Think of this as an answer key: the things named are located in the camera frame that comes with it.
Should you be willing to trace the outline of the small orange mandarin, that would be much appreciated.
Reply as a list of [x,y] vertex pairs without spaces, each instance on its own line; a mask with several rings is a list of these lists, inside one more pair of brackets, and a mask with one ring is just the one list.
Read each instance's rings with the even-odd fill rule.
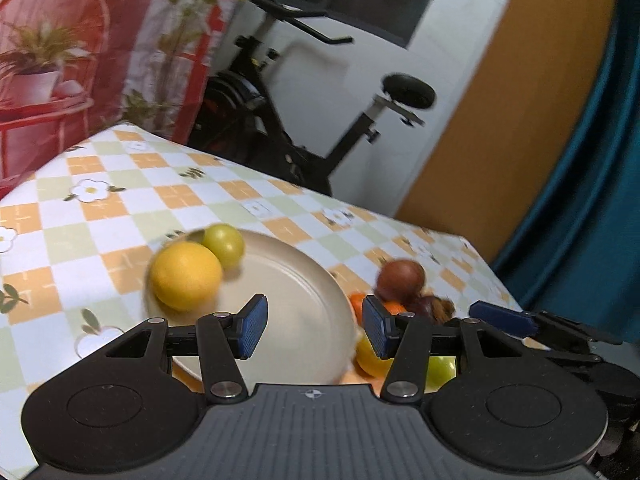
[[385,301],[384,307],[391,315],[398,315],[402,312],[406,312],[405,307],[402,304],[398,304],[398,302]]
[[354,311],[354,315],[356,316],[356,320],[359,325],[362,324],[362,306],[364,298],[366,298],[366,295],[363,292],[355,292],[348,297],[349,303],[352,306],[352,310]]

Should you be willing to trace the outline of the bright green round fruit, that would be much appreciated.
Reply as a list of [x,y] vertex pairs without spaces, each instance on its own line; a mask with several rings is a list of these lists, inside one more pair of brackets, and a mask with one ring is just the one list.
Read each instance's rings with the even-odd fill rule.
[[457,360],[454,356],[431,356],[427,364],[425,392],[436,392],[456,377]]

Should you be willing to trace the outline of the teal curtain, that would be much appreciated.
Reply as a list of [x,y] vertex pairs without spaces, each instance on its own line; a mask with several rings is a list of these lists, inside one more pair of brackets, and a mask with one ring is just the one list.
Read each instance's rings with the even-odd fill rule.
[[492,270],[527,311],[639,339],[639,0],[616,0],[596,81]]

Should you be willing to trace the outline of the red-brown apple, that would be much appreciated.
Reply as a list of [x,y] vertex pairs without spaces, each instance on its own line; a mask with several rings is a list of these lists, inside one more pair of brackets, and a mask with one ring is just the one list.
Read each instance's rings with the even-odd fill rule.
[[410,259],[390,260],[378,272],[374,291],[384,301],[404,304],[420,294],[425,282],[420,263]]

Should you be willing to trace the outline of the small orange mandarin right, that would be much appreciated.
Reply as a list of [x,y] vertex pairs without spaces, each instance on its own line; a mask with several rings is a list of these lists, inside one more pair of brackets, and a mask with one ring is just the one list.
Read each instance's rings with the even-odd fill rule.
[[398,315],[402,312],[406,312],[405,307],[402,304],[398,304],[398,302],[385,301],[384,307],[391,315]]

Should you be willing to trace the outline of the printed red backdrop cloth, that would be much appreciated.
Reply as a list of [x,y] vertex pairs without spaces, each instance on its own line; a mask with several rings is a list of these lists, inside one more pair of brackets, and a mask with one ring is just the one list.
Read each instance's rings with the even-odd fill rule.
[[186,143],[238,0],[1,0],[1,188],[128,122]]

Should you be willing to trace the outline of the wooden board panel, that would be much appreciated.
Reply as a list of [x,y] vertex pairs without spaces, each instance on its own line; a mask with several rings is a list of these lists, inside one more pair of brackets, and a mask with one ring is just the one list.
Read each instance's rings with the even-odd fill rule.
[[533,205],[596,79],[615,0],[508,0],[400,220],[494,261]]

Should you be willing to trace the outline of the large yellow orange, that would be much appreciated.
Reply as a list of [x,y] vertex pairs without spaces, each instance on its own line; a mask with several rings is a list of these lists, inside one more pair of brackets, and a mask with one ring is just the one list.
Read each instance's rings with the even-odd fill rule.
[[184,240],[162,249],[150,266],[150,289],[157,300],[178,312],[194,311],[211,302],[224,271],[205,246]]

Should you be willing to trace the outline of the yellow lemon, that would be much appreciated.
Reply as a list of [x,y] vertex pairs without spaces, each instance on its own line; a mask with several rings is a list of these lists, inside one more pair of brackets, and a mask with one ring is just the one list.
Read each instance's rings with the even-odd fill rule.
[[355,350],[358,366],[369,376],[384,379],[393,365],[393,359],[380,359],[366,335],[361,335]]

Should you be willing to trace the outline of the dark purple mangosteen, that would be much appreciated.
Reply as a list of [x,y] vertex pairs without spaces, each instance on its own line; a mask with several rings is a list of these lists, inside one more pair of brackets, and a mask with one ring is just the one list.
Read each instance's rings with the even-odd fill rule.
[[446,298],[420,295],[405,304],[409,312],[427,318],[434,325],[444,325],[454,318],[454,303]]

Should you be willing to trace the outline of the small orange mandarin left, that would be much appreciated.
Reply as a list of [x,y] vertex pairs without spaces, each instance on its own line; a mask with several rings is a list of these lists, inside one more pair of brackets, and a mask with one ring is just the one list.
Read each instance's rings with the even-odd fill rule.
[[349,303],[352,306],[352,310],[354,311],[354,315],[356,316],[356,320],[359,325],[362,324],[362,306],[364,298],[366,298],[366,295],[363,292],[355,292],[348,297]]

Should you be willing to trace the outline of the black exercise bike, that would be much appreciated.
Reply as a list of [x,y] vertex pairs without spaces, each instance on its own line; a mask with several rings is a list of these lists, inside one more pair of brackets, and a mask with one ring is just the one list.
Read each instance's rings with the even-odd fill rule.
[[250,0],[262,10],[264,18],[249,35],[234,40],[235,56],[223,70],[208,78],[203,101],[188,144],[190,148],[237,162],[251,170],[331,195],[330,177],[360,140],[374,143],[380,133],[376,123],[385,112],[393,112],[409,127],[423,125],[422,110],[436,102],[435,90],[419,78],[390,73],[381,80],[381,88],[345,131],[337,136],[324,155],[298,143],[300,136],[333,136],[321,113],[335,110],[322,101],[307,77],[294,79],[296,102],[290,115],[294,129],[288,131],[272,96],[268,79],[276,73],[280,53],[269,49],[260,53],[273,26],[289,24],[326,46],[352,44],[351,36],[328,37],[308,25],[311,18],[322,18],[320,11],[288,8],[279,0]]

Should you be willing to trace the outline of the floral checkered tablecloth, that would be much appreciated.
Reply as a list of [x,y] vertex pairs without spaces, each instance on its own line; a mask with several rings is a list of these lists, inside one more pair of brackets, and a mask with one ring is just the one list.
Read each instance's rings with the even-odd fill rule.
[[415,258],[459,314],[515,300],[470,242],[200,154],[133,126],[69,148],[1,202],[1,469],[35,465],[20,416],[29,393],[143,316],[152,253],[212,223],[261,232],[317,261],[346,294],[387,259]]

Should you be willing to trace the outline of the yellow-green round fruit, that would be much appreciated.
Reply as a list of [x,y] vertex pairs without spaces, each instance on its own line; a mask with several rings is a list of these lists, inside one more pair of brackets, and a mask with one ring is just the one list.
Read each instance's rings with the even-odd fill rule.
[[208,226],[204,230],[202,244],[216,256],[224,269],[238,266],[245,252],[242,234],[227,223]]

